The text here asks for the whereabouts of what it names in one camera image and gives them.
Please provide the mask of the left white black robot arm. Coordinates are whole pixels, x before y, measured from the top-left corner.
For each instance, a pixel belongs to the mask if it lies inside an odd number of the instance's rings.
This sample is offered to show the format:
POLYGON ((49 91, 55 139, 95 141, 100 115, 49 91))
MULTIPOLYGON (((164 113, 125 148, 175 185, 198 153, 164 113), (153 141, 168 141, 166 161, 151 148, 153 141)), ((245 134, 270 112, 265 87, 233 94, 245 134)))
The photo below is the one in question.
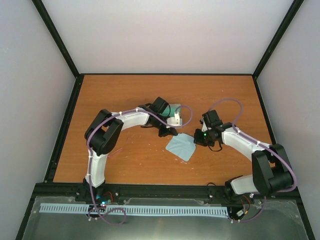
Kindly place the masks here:
POLYGON ((128 128, 140 126, 141 128, 158 129, 159 137, 178 134, 175 126, 182 125, 180 113, 175 111, 171 119, 170 114, 174 109, 161 97, 153 103, 146 103, 138 107, 110 112, 102 109, 92 121, 84 134, 88 149, 88 167, 83 184, 86 195, 92 201, 99 201, 104 195, 105 167, 109 153, 114 149, 120 133, 128 128))

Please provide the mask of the light blue cleaning cloth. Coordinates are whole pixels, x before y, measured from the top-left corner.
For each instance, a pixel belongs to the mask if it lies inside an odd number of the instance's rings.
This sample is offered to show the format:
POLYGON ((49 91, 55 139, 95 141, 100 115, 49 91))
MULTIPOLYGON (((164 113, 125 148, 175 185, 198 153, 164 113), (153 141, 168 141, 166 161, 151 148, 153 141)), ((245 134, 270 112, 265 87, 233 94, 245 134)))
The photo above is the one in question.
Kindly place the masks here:
POLYGON ((196 144, 193 136, 179 133, 177 136, 172 137, 165 149, 183 161, 188 162, 196 150, 196 144))

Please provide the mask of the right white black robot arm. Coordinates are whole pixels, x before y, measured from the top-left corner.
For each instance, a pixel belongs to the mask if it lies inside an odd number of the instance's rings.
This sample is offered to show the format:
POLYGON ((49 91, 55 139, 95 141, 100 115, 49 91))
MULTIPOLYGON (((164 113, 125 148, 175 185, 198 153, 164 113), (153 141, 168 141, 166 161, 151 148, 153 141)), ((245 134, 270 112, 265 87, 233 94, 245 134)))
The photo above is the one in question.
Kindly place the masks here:
POLYGON ((204 113, 200 123, 202 128, 194 132, 195 144, 209 148, 215 144, 226 145, 251 162, 251 175, 241 175, 225 182, 224 192, 229 199, 244 194, 268 197, 277 192, 293 190, 297 181, 281 144, 253 139, 233 123, 223 123, 215 110, 204 113))

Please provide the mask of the grey felt glasses case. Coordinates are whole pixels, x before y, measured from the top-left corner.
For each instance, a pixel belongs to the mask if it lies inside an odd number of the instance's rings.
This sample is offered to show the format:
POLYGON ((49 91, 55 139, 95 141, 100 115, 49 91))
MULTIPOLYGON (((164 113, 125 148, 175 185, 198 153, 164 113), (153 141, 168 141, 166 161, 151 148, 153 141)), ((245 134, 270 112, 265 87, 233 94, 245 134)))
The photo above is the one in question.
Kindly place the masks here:
POLYGON ((161 113, 161 116, 163 116, 163 117, 173 117, 175 115, 175 111, 180 106, 181 106, 181 104, 179 104, 179 103, 170 103, 165 108, 165 110, 161 113))

